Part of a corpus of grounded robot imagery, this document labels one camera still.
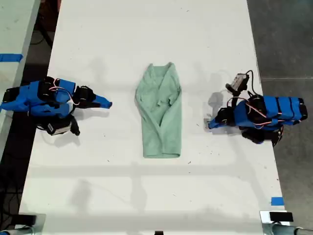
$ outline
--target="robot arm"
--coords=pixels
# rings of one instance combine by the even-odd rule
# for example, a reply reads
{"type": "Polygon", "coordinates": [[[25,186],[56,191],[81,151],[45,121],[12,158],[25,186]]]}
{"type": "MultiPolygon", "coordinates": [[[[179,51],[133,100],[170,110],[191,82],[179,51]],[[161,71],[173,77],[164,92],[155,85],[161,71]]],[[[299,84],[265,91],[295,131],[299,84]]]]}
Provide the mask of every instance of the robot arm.
{"type": "Polygon", "coordinates": [[[95,95],[92,89],[63,79],[46,77],[29,85],[7,89],[1,109],[28,112],[37,125],[49,134],[62,134],[71,130],[79,135],[77,122],[71,114],[75,108],[109,109],[112,102],[95,95]]]}
{"type": "Polygon", "coordinates": [[[226,85],[228,91],[233,94],[231,106],[227,102],[226,108],[221,108],[217,116],[208,122],[208,128],[221,126],[238,126],[242,130],[243,137],[254,143],[262,143],[271,140],[276,145],[283,134],[284,125],[295,125],[307,119],[308,112],[304,101],[297,97],[273,97],[262,96],[248,92],[249,99],[243,99],[237,104],[239,95],[247,88],[249,79],[246,74],[238,74],[234,82],[226,85]]]}

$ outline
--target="white tabletop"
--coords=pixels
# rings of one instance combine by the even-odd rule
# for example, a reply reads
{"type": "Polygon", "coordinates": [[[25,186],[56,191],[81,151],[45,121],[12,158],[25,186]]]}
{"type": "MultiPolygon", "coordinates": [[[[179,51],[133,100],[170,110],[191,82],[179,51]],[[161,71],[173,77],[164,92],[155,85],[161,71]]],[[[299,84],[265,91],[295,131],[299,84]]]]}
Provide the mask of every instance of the white tabletop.
{"type": "MultiPolygon", "coordinates": [[[[0,63],[0,101],[6,89],[21,84],[28,47],[40,0],[0,0],[0,53],[22,54],[20,63],[0,63]]],[[[12,114],[0,113],[0,160],[10,130],[12,114]]]]}
{"type": "Polygon", "coordinates": [[[250,69],[262,92],[245,0],[64,0],[48,75],[113,106],[76,110],[79,137],[37,130],[20,212],[46,214],[54,235],[262,234],[259,211],[284,209],[270,205],[281,196],[271,143],[203,128],[231,97],[225,84],[250,69]],[[145,159],[135,90],[150,63],[169,61],[182,155],[145,159]]]}

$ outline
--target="cable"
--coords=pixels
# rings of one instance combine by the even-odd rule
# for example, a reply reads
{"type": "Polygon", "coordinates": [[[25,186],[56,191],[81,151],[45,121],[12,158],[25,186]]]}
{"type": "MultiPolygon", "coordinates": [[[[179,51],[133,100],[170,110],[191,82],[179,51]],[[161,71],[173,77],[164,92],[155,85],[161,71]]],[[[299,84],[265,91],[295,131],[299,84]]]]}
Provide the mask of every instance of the cable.
{"type": "Polygon", "coordinates": [[[42,43],[43,41],[44,41],[44,37],[39,41],[39,42],[37,42],[37,43],[30,43],[32,46],[34,46],[34,45],[38,45],[38,44],[40,44],[40,43],[42,43]]]}
{"type": "MultiPolygon", "coordinates": [[[[245,99],[245,98],[241,98],[241,97],[238,97],[238,96],[234,96],[234,97],[230,98],[230,99],[227,101],[227,106],[228,106],[229,102],[230,102],[233,98],[243,99],[243,100],[245,100],[246,102],[249,103],[249,100],[247,100],[247,99],[245,99]]],[[[251,109],[253,109],[253,110],[256,111],[258,114],[260,114],[262,117],[267,118],[265,114],[263,114],[262,112],[260,112],[260,111],[257,110],[256,108],[254,108],[253,106],[249,105],[248,103],[246,103],[246,105],[250,108],[248,114],[250,113],[251,109]]]]}
{"type": "Polygon", "coordinates": [[[255,92],[255,90],[254,90],[254,87],[253,87],[253,78],[254,78],[254,75],[253,75],[253,71],[252,70],[249,70],[248,72],[246,72],[246,75],[248,74],[248,73],[251,73],[251,79],[252,79],[252,85],[251,85],[251,87],[252,87],[252,91],[255,93],[255,94],[257,94],[256,92],[255,92]]]}
{"type": "Polygon", "coordinates": [[[69,91],[68,91],[67,89],[64,89],[63,87],[56,87],[56,86],[49,88],[50,91],[57,91],[58,89],[61,89],[61,90],[63,90],[63,91],[66,91],[66,92],[68,93],[68,95],[69,95],[70,100],[72,101],[72,103],[73,103],[74,105],[79,105],[79,102],[78,102],[78,104],[76,104],[76,103],[74,102],[72,95],[69,93],[69,91]]]}
{"type": "Polygon", "coordinates": [[[38,45],[38,44],[42,43],[42,42],[44,41],[44,39],[45,39],[45,38],[43,37],[43,38],[41,38],[41,40],[39,40],[39,41],[36,42],[36,43],[32,43],[32,42],[31,42],[30,45],[38,45]]]}
{"type": "Polygon", "coordinates": [[[227,106],[229,106],[229,105],[228,105],[228,104],[229,104],[229,102],[230,102],[232,99],[234,99],[234,98],[237,98],[237,99],[243,99],[243,100],[245,100],[246,102],[248,102],[248,103],[249,103],[249,100],[247,100],[247,99],[245,99],[245,98],[241,98],[241,97],[239,97],[239,96],[234,96],[234,97],[230,98],[230,99],[227,101],[227,106]]]}

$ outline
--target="blue tape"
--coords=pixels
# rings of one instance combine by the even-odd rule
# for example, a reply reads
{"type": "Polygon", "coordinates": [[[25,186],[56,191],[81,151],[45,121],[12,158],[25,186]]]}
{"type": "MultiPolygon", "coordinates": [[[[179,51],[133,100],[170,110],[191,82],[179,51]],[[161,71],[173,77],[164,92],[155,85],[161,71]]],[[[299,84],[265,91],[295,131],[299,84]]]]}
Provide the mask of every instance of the blue tape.
{"type": "Polygon", "coordinates": [[[0,54],[0,62],[19,62],[22,59],[22,54],[0,54]]]}
{"type": "Polygon", "coordinates": [[[283,206],[285,203],[282,197],[272,197],[270,204],[272,206],[283,206]]]}

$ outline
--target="mint green fabric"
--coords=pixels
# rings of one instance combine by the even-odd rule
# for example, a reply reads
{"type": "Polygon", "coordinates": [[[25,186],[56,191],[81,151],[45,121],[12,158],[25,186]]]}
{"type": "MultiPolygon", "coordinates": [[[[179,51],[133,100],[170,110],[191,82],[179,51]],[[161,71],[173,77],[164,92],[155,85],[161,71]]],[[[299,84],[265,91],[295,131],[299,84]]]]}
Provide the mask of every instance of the mint green fabric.
{"type": "Polygon", "coordinates": [[[181,153],[181,88],[175,65],[150,64],[135,95],[142,116],[143,156],[177,158],[181,153]]]}

